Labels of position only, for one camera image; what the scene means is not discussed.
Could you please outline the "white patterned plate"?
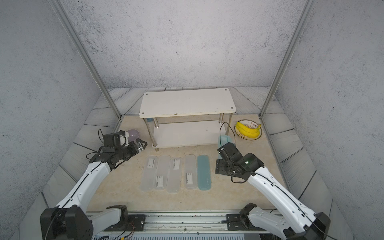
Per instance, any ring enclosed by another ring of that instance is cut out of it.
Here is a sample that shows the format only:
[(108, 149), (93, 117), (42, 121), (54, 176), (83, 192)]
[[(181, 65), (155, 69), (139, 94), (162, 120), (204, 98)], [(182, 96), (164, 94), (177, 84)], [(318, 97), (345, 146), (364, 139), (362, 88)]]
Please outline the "white patterned plate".
[(236, 134), (248, 141), (254, 141), (261, 137), (263, 131), (261, 124), (251, 120), (240, 120), (235, 123)]

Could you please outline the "white two-tier shelf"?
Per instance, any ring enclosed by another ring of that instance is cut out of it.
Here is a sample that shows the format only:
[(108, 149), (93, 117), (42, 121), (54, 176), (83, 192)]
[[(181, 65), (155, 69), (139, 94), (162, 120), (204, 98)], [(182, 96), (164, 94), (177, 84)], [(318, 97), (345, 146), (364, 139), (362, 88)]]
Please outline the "white two-tier shelf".
[(221, 88), (145, 93), (139, 117), (153, 119), (147, 129), (158, 150), (216, 144), (227, 132), (224, 116), (235, 112), (230, 90)]

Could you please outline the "lilac ceramic bowl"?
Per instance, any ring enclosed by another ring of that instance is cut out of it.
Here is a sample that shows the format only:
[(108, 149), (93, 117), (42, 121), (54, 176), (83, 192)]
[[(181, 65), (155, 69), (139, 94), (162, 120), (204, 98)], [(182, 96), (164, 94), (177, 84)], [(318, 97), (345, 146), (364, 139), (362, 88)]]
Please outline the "lilac ceramic bowl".
[(140, 132), (136, 129), (126, 131), (128, 142), (135, 142), (140, 137)]

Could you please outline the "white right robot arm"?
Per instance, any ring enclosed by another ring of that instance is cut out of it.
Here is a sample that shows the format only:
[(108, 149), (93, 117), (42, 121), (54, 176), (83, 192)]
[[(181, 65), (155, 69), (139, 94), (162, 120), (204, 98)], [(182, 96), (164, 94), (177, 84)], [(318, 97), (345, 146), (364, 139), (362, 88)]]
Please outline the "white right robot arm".
[(241, 179), (260, 191), (280, 212), (280, 216), (249, 203), (240, 211), (238, 223), (243, 229), (260, 228), (282, 240), (325, 240), (331, 224), (323, 212), (316, 213), (301, 203), (272, 175), (254, 154), (243, 156), (234, 143), (218, 148), (217, 174)]

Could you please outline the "clear pencil case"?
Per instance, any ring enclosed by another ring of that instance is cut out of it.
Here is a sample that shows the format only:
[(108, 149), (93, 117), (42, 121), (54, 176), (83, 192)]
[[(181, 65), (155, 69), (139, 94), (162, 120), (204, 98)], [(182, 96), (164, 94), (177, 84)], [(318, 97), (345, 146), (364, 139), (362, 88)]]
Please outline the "clear pencil case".
[(197, 158), (195, 155), (184, 157), (185, 187), (187, 190), (194, 190), (198, 187)]
[(155, 190), (164, 190), (167, 187), (171, 157), (169, 155), (159, 156)]
[(155, 187), (158, 161), (159, 158), (157, 156), (147, 157), (140, 184), (142, 192), (149, 192)]
[(171, 194), (176, 194), (181, 188), (181, 179), (182, 179), (182, 167), (183, 159), (180, 157), (171, 158), (168, 182), (167, 182), (167, 192)]

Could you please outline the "plain teal pencil case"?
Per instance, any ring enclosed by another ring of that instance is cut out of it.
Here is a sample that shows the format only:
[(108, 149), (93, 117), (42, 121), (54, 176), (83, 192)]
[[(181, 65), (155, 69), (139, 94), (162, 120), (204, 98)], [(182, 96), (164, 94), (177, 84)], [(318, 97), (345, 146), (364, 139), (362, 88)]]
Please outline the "plain teal pencil case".
[(201, 191), (208, 191), (212, 186), (209, 157), (207, 155), (198, 156), (197, 165), (198, 188)]

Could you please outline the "right aluminium frame post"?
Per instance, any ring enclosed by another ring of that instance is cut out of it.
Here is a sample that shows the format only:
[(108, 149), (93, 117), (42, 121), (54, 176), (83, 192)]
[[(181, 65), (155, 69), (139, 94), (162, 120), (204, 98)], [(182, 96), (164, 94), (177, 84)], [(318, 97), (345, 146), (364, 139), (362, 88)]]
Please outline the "right aluminium frame post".
[(296, 197), (308, 187), (313, 175), (316, 174), (316, 168), (286, 113), (273, 114), (271, 108), (273, 97), (282, 82), (315, 3), (315, 1), (305, 2), (304, 9), (260, 113), (263, 130), (271, 145), (283, 183)]

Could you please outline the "yellow banana bunch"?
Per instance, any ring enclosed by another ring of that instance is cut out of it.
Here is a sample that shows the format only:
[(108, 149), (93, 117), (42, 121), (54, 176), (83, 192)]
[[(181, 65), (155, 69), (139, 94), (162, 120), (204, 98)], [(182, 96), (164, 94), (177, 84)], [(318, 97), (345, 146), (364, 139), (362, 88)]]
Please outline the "yellow banana bunch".
[(262, 130), (260, 126), (257, 126), (255, 129), (249, 128), (248, 126), (236, 122), (235, 124), (236, 133), (245, 140), (256, 140), (262, 135)]

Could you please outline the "aluminium frame post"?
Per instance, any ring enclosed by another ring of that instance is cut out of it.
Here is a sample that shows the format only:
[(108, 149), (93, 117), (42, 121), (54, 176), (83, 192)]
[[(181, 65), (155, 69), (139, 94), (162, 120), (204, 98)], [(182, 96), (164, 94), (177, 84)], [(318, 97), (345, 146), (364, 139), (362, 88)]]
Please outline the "aluminium frame post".
[(305, 2), (304, 9), (260, 113), (263, 130), (271, 145), (283, 183), (296, 197), (308, 187), (313, 175), (316, 174), (316, 168), (286, 113), (273, 114), (271, 108), (273, 97), (282, 82), (315, 3), (315, 1)]
[(99, 72), (97, 71), (97, 69), (96, 69), (92, 59), (90, 58), (86, 48), (84, 47), (84, 44), (82, 43), (79, 35), (77, 34), (75, 28), (73, 27), (73, 24), (71, 23), (62, 3), (58, 0), (50, 0), (49, 3), (51, 5), (51, 7), (53, 8), (53, 10), (55, 11), (56, 15), (58, 16), (63, 28), (67, 32), (72, 43), (75, 45), (80, 57), (82, 58), (87, 69), (89, 70), (90, 74), (92, 75), (95, 83), (97, 84), (101, 93), (105, 97), (109, 106), (112, 108), (113, 113), (117, 117), (117, 123), (115, 124), (115, 127), (114, 127), (114, 131), (116, 132), (121, 125), (123, 115), (121, 114), (115, 101), (111, 97), (110, 92), (108, 91), (104, 81), (102, 80)]

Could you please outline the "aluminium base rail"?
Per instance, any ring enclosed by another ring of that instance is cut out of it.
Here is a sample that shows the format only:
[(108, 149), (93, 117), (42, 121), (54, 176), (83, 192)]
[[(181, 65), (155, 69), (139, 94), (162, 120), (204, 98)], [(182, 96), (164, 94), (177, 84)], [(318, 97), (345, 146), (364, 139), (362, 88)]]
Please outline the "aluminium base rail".
[(277, 240), (261, 229), (242, 226), (239, 210), (129, 211), (131, 222), (96, 240)]

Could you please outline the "left aluminium frame post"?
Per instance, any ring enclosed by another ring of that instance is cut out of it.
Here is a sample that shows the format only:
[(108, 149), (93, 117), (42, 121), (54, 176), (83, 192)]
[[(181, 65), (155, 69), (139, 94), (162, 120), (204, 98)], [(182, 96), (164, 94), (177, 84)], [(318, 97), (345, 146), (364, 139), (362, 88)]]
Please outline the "left aluminium frame post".
[(71, 23), (62, 3), (58, 0), (50, 0), (49, 3), (51, 5), (51, 7), (53, 8), (53, 10), (55, 11), (56, 15), (58, 16), (63, 28), (67, 32), (72, 43), (75, 45), (80, 57), (82, 58), (87, 69), (89, 70), (90, 74), (92, 75), (95, 83), (97, 84), (101, 93), (105, 97), (109, 106), (112, 108), (113, 113), (117, 117), (117, 123), (115, 124), (115, 127), (114, 127), (114, 131), (116, 132), (121, 125), (123, 115), (121, 114), (115, 101), (111, 97), (110, 92), (108, 91), (104, 81), (102, 80), (99, 72), (97, 71), (97, 69), (96, 69), (92, 59), (90, 58), (86, 48), (84, 47), (84, 44), (82, 43), (79, 35), (77, 34), (75, 28), (73, 27), (73, 24)]

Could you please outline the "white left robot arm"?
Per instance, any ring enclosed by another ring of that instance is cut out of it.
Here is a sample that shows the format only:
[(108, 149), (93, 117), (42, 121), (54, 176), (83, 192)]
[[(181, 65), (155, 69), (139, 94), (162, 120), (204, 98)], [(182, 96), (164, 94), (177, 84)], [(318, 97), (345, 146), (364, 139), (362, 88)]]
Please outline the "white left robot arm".
[(126, 206), (111, 206), (90, 218), (86, 211), (108, 174), (144, 151), (147, 145), (147, 142), (137, 139), (129, 143), (104, 145), (94, 152), (85, 173), (72, 190), (54, 208), (47, 208), (41, 214), (43, 239), (91, 240), (96, 234), (112, 226), (122, 225), (125, 231), (133, 228)]

